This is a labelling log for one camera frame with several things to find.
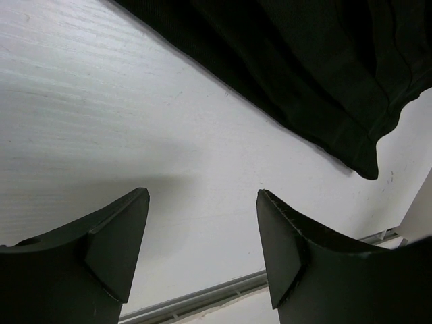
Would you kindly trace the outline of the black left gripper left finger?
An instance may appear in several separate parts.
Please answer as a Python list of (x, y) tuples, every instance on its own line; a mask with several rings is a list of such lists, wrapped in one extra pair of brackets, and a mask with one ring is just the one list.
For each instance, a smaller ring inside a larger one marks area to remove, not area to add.
[(14, 246), (1, 246), (2, 323), (118, 323), (149, 210), (136, 188)]

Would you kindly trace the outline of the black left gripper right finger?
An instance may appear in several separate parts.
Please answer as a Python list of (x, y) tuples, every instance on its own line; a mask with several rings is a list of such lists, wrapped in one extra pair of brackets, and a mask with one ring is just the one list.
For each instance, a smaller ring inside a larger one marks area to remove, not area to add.
[(393, 250), (340, 234), (268, 190), (256, 200), (281, 323), (430, 323), (431, 239)]

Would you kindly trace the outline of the black pleated skirt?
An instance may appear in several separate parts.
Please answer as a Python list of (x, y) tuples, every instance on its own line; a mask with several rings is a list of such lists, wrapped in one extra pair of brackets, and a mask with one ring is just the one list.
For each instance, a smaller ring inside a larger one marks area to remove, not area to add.
[(288, 130), (368, 180), (431, 87), (430, 1), (121, 1)]

